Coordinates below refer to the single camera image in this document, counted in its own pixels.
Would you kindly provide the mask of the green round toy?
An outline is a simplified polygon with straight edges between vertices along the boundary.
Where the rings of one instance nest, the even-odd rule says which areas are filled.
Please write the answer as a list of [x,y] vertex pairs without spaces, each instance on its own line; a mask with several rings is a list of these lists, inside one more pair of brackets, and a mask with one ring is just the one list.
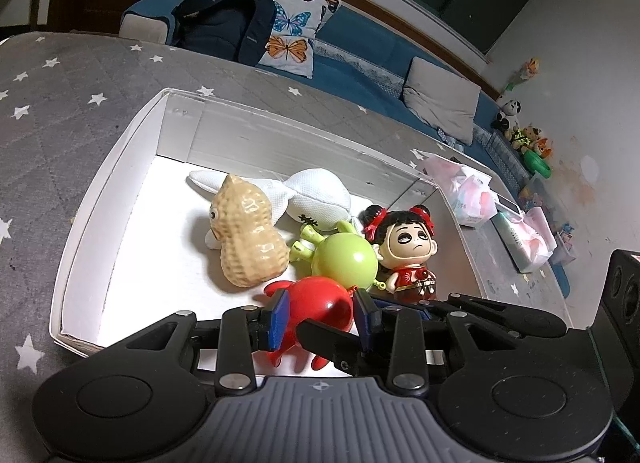
[[346,220],[337,221],[336,232],[322,235],[310,223],[300,229],[288,254],[291,263],[306,261],[314,277],[331,279],[349,290],[385,291],[386,284],[378,281],[378,254],[369,241]]

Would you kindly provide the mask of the red round toy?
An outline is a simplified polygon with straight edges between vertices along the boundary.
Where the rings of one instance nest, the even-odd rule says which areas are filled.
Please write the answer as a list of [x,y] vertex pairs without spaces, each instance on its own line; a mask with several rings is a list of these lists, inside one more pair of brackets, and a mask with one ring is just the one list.
[[280,348],[268,353],[273,368],[280,365],[282,356],[288,350],[299,345],[296,327],[300,322],[311,319],[343,332],[349,332],[352,328],[352,291],[346,290],[340,283],[314,275],[298,281],[274,281],[262,291],[271,297],[278,290],[288,292],[290,313]]

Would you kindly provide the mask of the blue sofa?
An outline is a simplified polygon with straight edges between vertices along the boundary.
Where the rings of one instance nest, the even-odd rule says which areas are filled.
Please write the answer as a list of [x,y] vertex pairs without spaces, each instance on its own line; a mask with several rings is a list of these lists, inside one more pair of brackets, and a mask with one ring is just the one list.
[[360,104],[469,155],[495,171],[506,189],[526,207],[540,204],[546,216],[552,217],[551,196],[544,189],[544,176],[529,172],[521,159],[508,150],[498,130],[491,126],[499,110],[486,93],[478,95],[475,105],[471,144],[423,122],[405,105],[402,88],[415,58],[432,64],[437,70],[452,73],[454,70],[448,64],[349,8],[339,8],[329,18],[319,30],[319,37],[309,41],[308,54],[307,66],[269,65],[266,59],[261,59],[258,66]]

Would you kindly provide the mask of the panda plush toy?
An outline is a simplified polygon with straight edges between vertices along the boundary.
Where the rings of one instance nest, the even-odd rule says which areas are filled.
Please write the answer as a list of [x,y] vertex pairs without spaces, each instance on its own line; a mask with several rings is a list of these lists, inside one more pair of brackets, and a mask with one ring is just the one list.
[[504,134],[514,125],[516,116],[520,114],[521,109],[522,106],[520,101],[515,99],[506,101],[506,103],[503,103],[503,105],[500,106],[495,119],[490,124],[490,127]]

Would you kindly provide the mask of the dark blue backpack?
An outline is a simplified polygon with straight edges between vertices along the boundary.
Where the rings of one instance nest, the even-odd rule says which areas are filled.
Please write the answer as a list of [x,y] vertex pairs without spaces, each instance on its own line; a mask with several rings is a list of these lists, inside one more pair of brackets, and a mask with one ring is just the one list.
[[271,36],[274,0],[184,0],[171,14],[178,48],[256,66]]

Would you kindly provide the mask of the beige cushion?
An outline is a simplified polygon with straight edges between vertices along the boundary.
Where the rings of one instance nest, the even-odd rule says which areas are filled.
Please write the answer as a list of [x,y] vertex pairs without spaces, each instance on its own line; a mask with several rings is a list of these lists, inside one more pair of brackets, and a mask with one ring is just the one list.
[[471,145],[480,86],[414,56],[402,86],[405,106],[427,125]]

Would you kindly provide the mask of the butterfly print pillow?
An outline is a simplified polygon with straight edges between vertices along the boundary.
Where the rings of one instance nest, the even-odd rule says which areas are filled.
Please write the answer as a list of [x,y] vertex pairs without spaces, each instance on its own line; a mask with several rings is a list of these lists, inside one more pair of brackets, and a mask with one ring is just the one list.
[[312,79],[314,40],[341,7],[340,0],[273,0],[271,35],[259,65]]

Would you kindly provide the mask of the white plush toy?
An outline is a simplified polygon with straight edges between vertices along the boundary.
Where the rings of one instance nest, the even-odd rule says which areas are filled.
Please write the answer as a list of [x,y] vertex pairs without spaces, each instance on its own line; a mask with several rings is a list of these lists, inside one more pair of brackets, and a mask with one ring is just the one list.
[[[195,186],[216,195],[227,175],[226,172],[216,170],[194,170],[189,175],[189,180]],[[350,193],[332,171],[308,168],[297,171],[284,180],[240,178],[258,186],[269,198],[273,226],[281,217],[288,216],[301,224],[310,223],[320,232],[334,232],[337,221],[346,220],[363,235],[358,212],[370,202]],[[205,245],[220,251],[220,244],[213,237],[210,228],[205,235]]]

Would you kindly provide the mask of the grey star-pattern table mat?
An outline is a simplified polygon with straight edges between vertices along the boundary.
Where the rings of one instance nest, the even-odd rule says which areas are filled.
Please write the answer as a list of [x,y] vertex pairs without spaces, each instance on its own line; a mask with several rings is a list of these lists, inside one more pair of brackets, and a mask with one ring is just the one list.
[[43,462],[32,396],[74,361],[48,333],[56,270],[90,181],[160,90],[205,90],[408,162],[427,130],[268,70],[113,37],[27,33],[1,48],[1,457]]

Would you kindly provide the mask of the beige peanut toy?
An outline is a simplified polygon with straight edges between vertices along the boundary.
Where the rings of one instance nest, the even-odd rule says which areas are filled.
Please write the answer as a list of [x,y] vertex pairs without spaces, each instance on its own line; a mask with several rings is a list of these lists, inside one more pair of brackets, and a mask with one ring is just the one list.
[[228,174],[209,205],[209,228],[220,244],[224,277],[249,289],[282,275],[288,246],[272,223],[272,206],[258,186]]

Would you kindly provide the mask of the pile of small toys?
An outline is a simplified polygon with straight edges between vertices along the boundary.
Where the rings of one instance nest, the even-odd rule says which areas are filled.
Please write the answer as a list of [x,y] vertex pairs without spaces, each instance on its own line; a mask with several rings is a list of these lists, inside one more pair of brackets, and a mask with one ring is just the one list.
[[548,164],[548,158],[553,150],[550,140],[544,137],[540,128],[532,125],[514,126],[506,133],[506,139],[531,174],[541,175],[544,179],[551,177],[552,169]]

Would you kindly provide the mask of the red-dress doll figurine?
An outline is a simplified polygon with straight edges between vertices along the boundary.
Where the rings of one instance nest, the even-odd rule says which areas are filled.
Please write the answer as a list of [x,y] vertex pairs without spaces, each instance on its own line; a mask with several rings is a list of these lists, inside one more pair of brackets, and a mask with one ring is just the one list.
[[389,210],[370,205],[360,212],[359,220],[382,267],[386,292],[402,303],[434,301],[436,275],[427,268],[427,261],[438,246],[428,208]]

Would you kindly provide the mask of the white storage box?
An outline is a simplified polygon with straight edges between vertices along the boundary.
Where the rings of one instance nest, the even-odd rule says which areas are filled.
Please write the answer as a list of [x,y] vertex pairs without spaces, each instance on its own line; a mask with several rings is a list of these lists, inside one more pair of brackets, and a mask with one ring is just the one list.
[[49,332],[89,356],[178,310],[217,319],[258,305],[262,284],[236,287],[206,247],[218,220],[244,267],[285,254],[299,224],[258,180],[332,171],[351,194],[389,209],[426,206],[437,295],[480,295],[480,274],[437,186],[392,158],[295,120],[230,101],[163,90],[134,116],[93,177],[58,266]]

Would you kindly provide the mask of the pastel tissue pack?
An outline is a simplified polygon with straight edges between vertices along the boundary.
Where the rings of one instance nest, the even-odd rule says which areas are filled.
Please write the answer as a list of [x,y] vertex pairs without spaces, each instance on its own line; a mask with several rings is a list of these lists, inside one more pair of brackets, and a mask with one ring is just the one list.
[[558,246],[539,206],[518,217],[512,212],[498,212],[491,222],[521,273],[532,273],[542,267]]
[[439,186],[460,226],[476,229],[497,214],[497,193],[484,172],[433,153],[424,153],[416,169]]

